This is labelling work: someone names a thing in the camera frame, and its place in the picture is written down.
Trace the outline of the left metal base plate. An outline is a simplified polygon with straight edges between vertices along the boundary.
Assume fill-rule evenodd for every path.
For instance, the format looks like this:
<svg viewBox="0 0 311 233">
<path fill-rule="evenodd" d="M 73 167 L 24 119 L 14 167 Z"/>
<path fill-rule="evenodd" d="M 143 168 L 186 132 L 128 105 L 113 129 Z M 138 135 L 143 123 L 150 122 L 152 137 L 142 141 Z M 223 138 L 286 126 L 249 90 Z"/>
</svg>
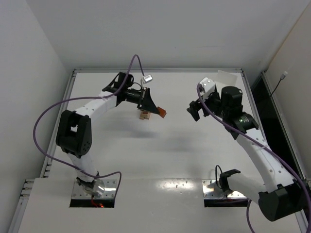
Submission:
<svg viewBox="0 0 311 233">
<path fill-rule="evenodd" d="M 112 200 L 116 194 L 116 180 L 101 179 L 96 181 L 93 188 L 84 187 L 76 181 L 73 185 L 72 200 L 90 200 L 92 197 L 96 200 Z"/>
</svg>

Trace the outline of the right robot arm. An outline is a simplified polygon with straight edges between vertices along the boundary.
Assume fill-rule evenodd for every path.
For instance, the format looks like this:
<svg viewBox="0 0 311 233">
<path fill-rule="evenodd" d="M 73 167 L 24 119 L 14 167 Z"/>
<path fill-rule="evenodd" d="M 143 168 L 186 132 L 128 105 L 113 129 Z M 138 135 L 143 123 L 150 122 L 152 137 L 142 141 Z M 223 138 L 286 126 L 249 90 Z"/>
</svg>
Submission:
<svg viewBox="0 0 311 233">
<path fill-rule="evenodd" d="M 310 190 L 293 169 L 281 160 L 266 143 L 258 123 L 243 110 L 242 91 L 225 86 L 217 91 L 216 83 L 205 77 L 197 85 L 198 100 L 187 111 L 198 121 L 199 111 L 212 116 L 244 149 L 263 179 L 258 183 L 232 169 L 220 174 L 223 192 L 238 191 L 255 202 L 269 221 L 276 221 L 311 207 Z"/>
</svg>

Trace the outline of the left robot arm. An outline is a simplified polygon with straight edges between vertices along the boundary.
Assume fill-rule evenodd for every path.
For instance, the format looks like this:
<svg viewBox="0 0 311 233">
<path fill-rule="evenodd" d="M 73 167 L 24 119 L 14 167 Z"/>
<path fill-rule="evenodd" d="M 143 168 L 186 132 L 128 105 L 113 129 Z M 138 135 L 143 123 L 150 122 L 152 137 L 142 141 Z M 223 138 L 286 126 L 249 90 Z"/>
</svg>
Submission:
<svg viewBox="0 0 311 233">
<path fill-rule="evenodd" d="M 143 112 L 165 117 L 166 111 L 157 107 L 148 87 L 133 89 L 134 77 L 120 72 L 105 87 L 99 97 L 82 107 L 65 110 L 60 117 L 56 144 L 68 155 L 77 172 L 77 182 L 86 193 L 100 196 L 104 192 L 104 183 L 99 178 L 90 155 L 92 145 L 92 124 L 110 109 L 127 101 L 136 104 Z"/>
</svg>

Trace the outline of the light long wood block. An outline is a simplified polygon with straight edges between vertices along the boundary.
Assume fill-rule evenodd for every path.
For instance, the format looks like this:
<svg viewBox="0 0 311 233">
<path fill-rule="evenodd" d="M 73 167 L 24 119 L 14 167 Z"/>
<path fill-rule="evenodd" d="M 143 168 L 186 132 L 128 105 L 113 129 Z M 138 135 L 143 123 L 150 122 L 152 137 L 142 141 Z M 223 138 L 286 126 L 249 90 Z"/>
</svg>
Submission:
<svg viewBox="0 0 311 233">
<path fill-rule="evenodd" d="M 141 112 L 140 112 L 140 114 L 139 114 L 139 119 L 145 119 L 145 115 L 143 115 Z"/>
<path fill-rule="evenodd" d="M 145 119 L 147 119 L 147 120 L 149 120 L 150 117 L 151 117 L 151 113 L 147 113 L 147 114 L 145 115 Z"/>
</svg>

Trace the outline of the metal base plate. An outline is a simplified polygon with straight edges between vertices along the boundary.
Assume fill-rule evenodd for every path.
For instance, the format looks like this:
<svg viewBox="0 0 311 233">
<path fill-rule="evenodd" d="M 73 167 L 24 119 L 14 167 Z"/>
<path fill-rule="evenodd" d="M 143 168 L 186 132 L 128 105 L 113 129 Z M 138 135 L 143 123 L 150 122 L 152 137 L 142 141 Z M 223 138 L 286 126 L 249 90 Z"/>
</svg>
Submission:
<svg viewBox="0 0 311 233">
<path fill-rule="evenodd" d="M 76 181 L 73 185 L 72 200 L 90 200 L 92 197 L 96 200 L 112 200 L 116 194 L 116 180 L 101 179 L 96 181 L 93 188 L 84 187 Z"/>
<path fill-rule="evenodd" d="M 205 200 L 244 200 L 247 199 L 242 193 L 238 191 L 223 192 L 216 185 L 215 179 L 202 180 L 202 190 Z"/>
</svg>

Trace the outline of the white storage box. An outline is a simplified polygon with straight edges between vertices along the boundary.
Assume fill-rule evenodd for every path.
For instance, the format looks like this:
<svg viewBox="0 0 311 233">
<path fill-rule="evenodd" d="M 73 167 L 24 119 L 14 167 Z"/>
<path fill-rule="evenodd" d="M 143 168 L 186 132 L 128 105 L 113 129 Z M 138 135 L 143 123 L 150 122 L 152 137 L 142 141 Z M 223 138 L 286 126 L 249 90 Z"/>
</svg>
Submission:
<svg viewBox="0 0 311 233">
<path fill-rule="evenodd" d="M 229 72 L 225 72 L 222 70 L 218 70 L 217 72 L 217 82 L 222 83 L 227 86 L 235 86 L 238 76 L 231 74 Z"/>
</svg>

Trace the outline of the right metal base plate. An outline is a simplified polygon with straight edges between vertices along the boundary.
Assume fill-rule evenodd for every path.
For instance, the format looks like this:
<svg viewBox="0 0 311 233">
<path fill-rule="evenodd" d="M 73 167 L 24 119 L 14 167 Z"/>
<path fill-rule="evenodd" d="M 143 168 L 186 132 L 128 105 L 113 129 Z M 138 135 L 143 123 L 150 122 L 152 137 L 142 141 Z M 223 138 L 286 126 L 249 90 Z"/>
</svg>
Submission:
<svg viewBox="0 0 311 233">
<path fill-rule="evenodd" d="M 215 179 L 202 180 L 202 190 L 205 200 L 244 200 L 247 199 L 242 193 L 238 191 L 223 192 L 216 185 Z"/>
</svg>

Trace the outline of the aluminium table frame rail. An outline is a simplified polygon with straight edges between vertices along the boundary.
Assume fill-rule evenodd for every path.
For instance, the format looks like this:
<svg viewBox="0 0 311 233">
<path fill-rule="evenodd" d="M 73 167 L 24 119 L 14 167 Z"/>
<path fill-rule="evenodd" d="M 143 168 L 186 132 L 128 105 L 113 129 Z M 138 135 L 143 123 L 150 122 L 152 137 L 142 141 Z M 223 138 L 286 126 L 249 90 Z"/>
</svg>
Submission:
<svg viewBox="0 0 311 233">
<path fill-rule="evenodd" d="M 165 73 L 175 73 L 175 72 L 204 72 L 212 73 L 222 70 L 229 73 L 243 73 L 241 68 L 144 68 L 144 73 L 153 73 L 153 72 L 165 72 Z M 77 68 L 74 73 L 118 73 L 126 72 L 127 69 L 121 68 Z"/>
</svg>

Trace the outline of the dark brown wood cube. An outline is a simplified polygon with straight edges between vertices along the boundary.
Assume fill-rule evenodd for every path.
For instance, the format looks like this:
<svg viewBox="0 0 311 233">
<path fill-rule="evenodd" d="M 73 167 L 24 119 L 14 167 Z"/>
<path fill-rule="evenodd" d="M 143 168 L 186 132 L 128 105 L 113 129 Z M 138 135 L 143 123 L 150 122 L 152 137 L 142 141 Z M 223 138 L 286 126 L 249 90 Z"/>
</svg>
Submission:
<svg viewBox="0 0 311 233">
<path fill-rule="evenodd" d="M 164 118 L 167 114 L 166 110 L 164 110 L 163 108 L 161 107 L 157 107 L 157 110 L 158 110 L 158 115 L 162 118 Z"/>
</svg>

